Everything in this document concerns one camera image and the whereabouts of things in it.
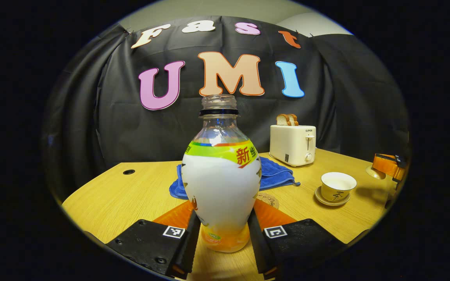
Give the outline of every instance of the teacup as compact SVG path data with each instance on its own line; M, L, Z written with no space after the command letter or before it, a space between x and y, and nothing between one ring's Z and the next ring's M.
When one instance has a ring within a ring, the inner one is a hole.
M352 176L340 172L323 174L320 193L327 201L337 202L348 196L350 190L357 186L357 181Z

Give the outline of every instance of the green label stripe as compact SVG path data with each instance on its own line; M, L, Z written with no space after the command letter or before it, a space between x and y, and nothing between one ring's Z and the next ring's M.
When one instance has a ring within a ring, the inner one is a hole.
M239 167L251 163L257 157L257 150L251 140L234 144L200 144L191 142L185 154L193 156L216 157L237 163Z

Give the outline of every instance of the toaster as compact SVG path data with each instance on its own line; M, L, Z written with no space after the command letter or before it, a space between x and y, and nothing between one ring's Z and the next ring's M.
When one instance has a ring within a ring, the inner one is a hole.
M316 158L316 128L270 126L270 156L292 167L313 163Z

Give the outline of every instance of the wooden table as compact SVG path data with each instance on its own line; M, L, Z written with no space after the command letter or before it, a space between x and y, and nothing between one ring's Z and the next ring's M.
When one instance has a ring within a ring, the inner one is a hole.
M268 153L260 156L271 158ZM71 219L104 243L110 242L138 219L153 220L184 202L171 197L168 188L177 179L176 166L181 161L121 163L94 178L69 196L62 207ZM313 164L289 167L296 187L288 185L264 190L275 196L279 210L296 220L313 219L343 243L348 243L371 228L384 214L384 204L395 183L391 177L384 180L366 173L371 162L338 153L316 150ZM123 171L134 169L125 175ZM349 174L357 180L350 200L342 206L320 203L315 190L320 177L330 171ZM198 240L193 272L187 280L246 279L263 280L257 273L251 242L235 253L219 253L207 249Z

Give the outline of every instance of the orange object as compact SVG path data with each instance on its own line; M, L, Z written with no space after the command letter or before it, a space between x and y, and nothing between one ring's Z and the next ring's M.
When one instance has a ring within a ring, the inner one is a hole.
M163 215L154 219L153 222L164 224L165 226L175 226L177 228L187 228L192 215L193 205L187 200L175 208L165 212Z
M297 222L296 219L293 219L260 199L256 199L253 209L255 209L261 231L264 228Z
M402 163L401 160L394 155L376 153L373 160L374 169L377 169L398 181L402 180L405 171L403 167L399 166L403 166L404 164L405 163Z

